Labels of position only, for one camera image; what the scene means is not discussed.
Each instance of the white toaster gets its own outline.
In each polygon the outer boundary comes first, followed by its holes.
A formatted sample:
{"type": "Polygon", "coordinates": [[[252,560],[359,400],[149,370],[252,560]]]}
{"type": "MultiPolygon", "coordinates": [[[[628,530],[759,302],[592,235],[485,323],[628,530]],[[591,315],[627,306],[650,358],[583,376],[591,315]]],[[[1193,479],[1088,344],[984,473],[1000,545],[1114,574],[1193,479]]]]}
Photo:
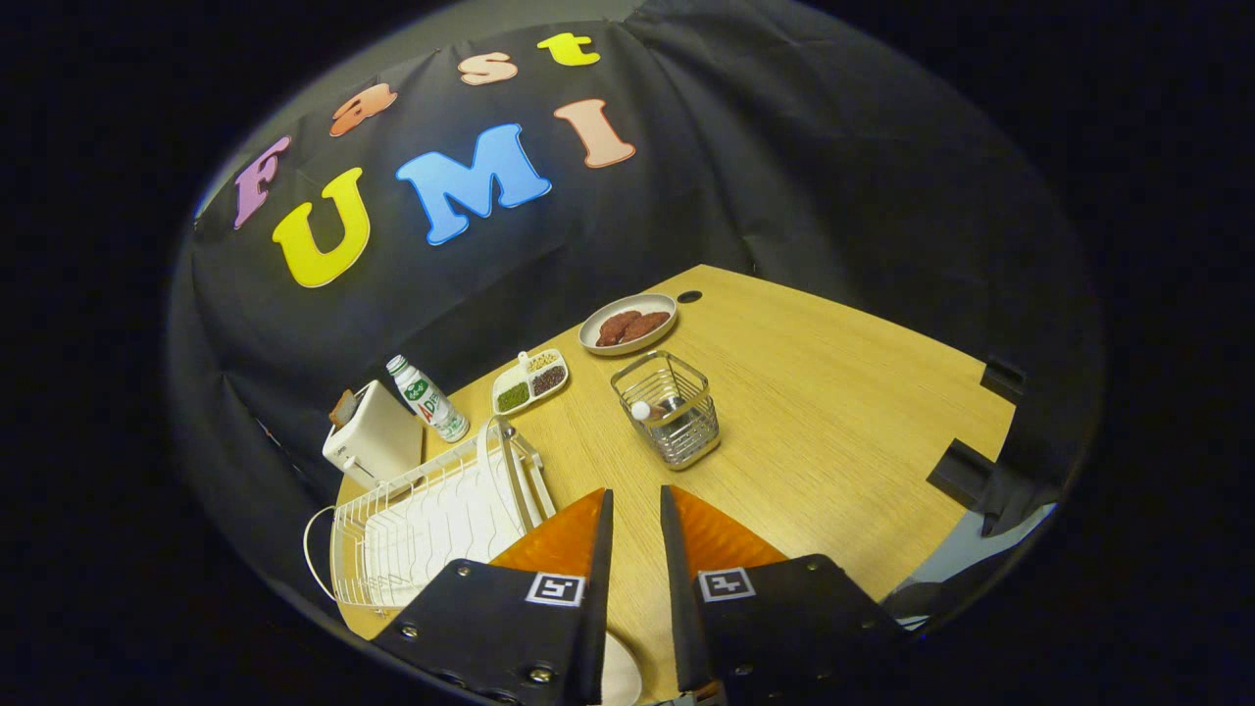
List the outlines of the white toaster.
{"type": "Polygon", "coordinates": [[[356,399],[349,424],[328,433],[323,456],[366,490],[422,465],[422,420],[375,380],[356,399]]]}

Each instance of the blue letter m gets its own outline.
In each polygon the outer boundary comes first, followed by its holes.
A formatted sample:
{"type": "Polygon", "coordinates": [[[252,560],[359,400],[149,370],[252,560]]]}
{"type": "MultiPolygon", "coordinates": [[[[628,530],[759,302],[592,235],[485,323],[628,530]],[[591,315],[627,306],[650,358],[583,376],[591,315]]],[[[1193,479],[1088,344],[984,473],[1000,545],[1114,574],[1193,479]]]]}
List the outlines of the blue letter m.
{"type": "Polygon", "coordinates": [[[453,211],[449,199],[462,203],[474,214],[492,213],[492,181],[501,184],[501,204],[513,208],[548,193],[552,186],[541,178],[518,143],[522,128],[508,123],[479,133],[471,168],[441,154],[428,152],[397,169],[397,178],[409,179],[432,221],[427,241],[439,245],[461,233],[471,218],[453,211]]]}

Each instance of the wooden table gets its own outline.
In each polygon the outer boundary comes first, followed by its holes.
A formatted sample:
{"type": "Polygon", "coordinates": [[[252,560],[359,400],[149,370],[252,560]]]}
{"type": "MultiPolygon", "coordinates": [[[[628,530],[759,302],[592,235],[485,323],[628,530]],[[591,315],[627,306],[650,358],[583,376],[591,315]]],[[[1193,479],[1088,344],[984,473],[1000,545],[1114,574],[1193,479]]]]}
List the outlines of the wooden table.
{"type": "MultiPolygon", "coordinates": [[[[590,355],[579,326],[541,344],[562,351],[571,381],[511,423],[545,460],[561,509],[615,492],[609,628],[635,653],[646,702],[676,696],[659,488],[683,488],[789,557],[831,557],[880,601],[926,559],[964,509],[926,483],[953,439],[996,459],[1014,406],[980,387],[984,365],[936,340],[827,298],[700,265],[649,288],[678,296],[655,344],[710,380],[723,444],[670,472],[633,431],[610,376],[635,360],[590,355]]],[[[477,429],[493,380],[451,396],[477,429]]],[[[447,450],[427,433],[425,458],[447,450]]],[[[339,503],[363,490],[351,480],[339,503]]],[[[373,638],[392,616],[341,607],[373,638]]]]}

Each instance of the bottle cap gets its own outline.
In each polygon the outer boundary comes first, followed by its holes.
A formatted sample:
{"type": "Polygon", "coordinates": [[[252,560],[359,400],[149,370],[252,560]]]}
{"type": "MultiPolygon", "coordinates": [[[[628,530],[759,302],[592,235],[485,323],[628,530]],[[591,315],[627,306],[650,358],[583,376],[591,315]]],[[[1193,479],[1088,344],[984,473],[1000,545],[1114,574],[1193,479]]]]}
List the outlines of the bottle cap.
{"type": "Polygon", "coordinates": [[[397,374],[405,370],[405,357],[397,356],[392,361],[388,361],[388,375],[395,376],[397,374]]]}

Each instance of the wire basket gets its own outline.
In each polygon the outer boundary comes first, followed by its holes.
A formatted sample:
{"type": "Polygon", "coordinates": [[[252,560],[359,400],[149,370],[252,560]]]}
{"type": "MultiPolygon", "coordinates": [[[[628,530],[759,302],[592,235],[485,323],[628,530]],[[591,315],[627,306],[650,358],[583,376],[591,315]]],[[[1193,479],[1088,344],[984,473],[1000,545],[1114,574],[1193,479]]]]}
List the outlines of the wire basket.
{"type": "Polygon", "coordinates": [[[453,559],[491,562],[551,518],[540,454],[505,418],[473,438],[335,508],[333,599],[378,611],[403,608],[453,559]]]}
{"type": "Polygon", "coordinates": [[[710,381],[665,350],[651,350],[610,379],[619,404],[641,439],[673,472],[692,466],[719,445],[719,419],[710,381]],[[638,421],[631,406],[645,403],[665,413],[638,421]]]}

